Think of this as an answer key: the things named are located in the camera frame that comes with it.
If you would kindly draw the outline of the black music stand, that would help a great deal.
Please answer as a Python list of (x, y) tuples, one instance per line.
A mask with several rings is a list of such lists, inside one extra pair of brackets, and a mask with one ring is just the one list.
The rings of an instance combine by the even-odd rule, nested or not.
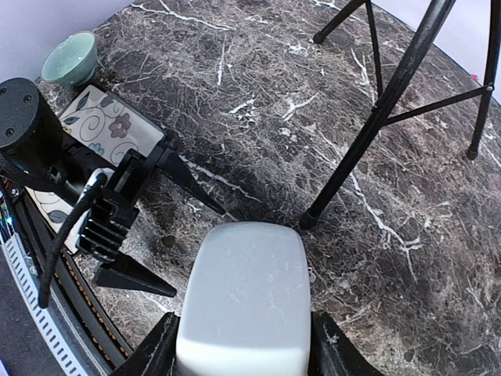
[(375, 75), (377, 81), (377, 101), (372, 107), (370, 116), (363, 125), (361, 131), (350, 145), (347, 153), (342, 158), (334, 173), (322, 188), (317, 198), (311, 206), (304, 212), (299, 221), (299, 226), (303, 230), (310, 230), (319, 220), (319, 217), (331, 202), (334, 195), (341, 188), (342, 184), (367, 151), (370, 144), (376, 138), (378, 132), (385, 126), (414, 118), (418, 115), (451, 106), (475, 97), (480, 98), (478, 114), (474, 126), (474, 131), (466, 156), (473, 161), (478, 156), (478, 151), (485, 128), (488, 109), (495, 91), (495, 79), (500, 58), (500, 2), (490, 2), (488, 51), (485, 64), (485, 74), (483, 84), (468, 92), (449, 98), (439, 100), (414, 110), (407, 111), (395, 116), (391, 115), (397, 102), (404, 91), (408, 88), (411, 79), (422, 64), (424, 57), (431, 48), (443, 23), (446, 21), (455, 2), (453, 0), (432, 1), (419, 27), (415, 31), (413, 38), (404, 52), (402, 59), (396, 67), (387, 85), (383, 85), (382, 66), (380, 61), (380, 49), (377, 37), (377, 27), (373, 13), (373, 3), (371, 1), (350, 1), (341, 11), (313, 38), (317, 45), (324, 43), (326, 38), (339, 27), (355, 10), (361, 6), (366, 7), (367, 19), (369, 21), (369, 32), (373, 47), (373, 58), (375, 64)]

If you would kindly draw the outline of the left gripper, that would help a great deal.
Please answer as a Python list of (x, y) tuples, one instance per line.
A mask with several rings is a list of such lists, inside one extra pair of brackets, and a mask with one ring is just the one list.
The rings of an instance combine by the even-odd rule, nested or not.
[[(139, 210), (135, 203), (156, 167), (214, 212), (219, 215), (226, 213), (195, 180), (180, 156), (162, 143), (158, 143), (147, 157), (130, 149), (93, 203), (93, 208), (103, 213), (106, 219), (136, 219)], [(93, 282), (99, 287), (143, 291), (166, 297), (177, 295), (177, 290), (168, 282), (125, 254), (118, 255), (112, 262), (101, 263)]]

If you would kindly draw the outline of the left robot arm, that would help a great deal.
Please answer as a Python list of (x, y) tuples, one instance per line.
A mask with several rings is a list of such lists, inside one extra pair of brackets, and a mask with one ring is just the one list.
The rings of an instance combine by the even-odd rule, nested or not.
[(1, 174), (32, 190), (55, 193), (73, 207), (46, 254), (41, 307), (49, 304), (56, 263), (75, 226), (76, 248), (100, 262), (98, 286), (176, 296), (173, 286), (121, 252), (139, 213), (135, 203), (155, 171), (219, 215), (226, 213), (165, 141), (146, 156), (130, 149), (113, 166), (63, 130), (32, 81), (13, 78), (1, 84)]

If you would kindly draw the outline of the white metronome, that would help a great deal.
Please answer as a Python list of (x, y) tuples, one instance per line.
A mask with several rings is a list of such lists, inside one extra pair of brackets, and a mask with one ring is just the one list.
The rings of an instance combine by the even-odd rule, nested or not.
[(177, 339), (180, 375), (306, 375), (311, 294), (295, 230), (234, 222), (204, 238)]

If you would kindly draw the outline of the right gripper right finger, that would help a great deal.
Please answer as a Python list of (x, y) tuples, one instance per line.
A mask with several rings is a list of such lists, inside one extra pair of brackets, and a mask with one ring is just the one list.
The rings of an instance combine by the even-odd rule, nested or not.
[(310, 375), (384, 375), (363, 357), (327, 312), (312, 312), (311, 335)]

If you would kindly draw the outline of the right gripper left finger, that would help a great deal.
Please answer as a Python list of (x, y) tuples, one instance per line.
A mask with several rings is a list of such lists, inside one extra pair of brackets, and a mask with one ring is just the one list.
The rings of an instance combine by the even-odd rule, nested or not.
[(180, 317), (165, 313), (137, 349), (110, 374), (115, 376), (173, 375)]

